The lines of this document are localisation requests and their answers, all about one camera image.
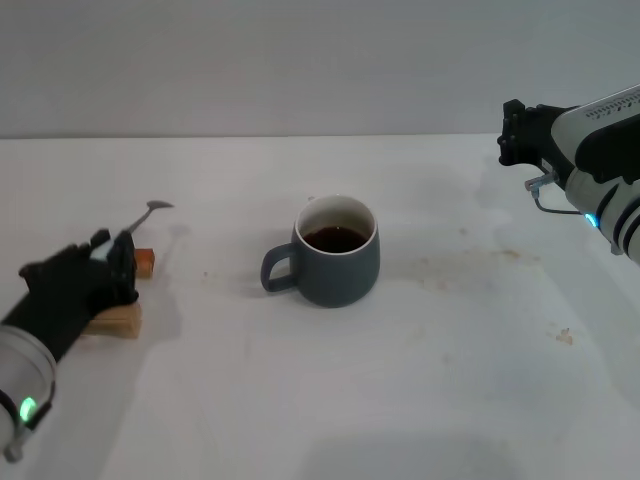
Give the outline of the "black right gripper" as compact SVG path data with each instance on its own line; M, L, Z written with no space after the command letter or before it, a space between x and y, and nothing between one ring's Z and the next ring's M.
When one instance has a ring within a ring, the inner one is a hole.
M570 108L539 104L526 107L519 100L503 104L502 132L497 138L499 163L532 165L553 170L557 183L566 183L575 165L561 153L551 135L556 119Z

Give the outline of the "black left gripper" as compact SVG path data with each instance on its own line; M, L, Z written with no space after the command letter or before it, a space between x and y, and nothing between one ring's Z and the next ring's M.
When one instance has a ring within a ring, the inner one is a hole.
M99 313L138 300L135 246L129 232L114 239L107 260L90 258L111 240L107 229L88 242L69 244L46 259L25 264L19 276L28 292L3 318L41 342L54 359L65 356Z

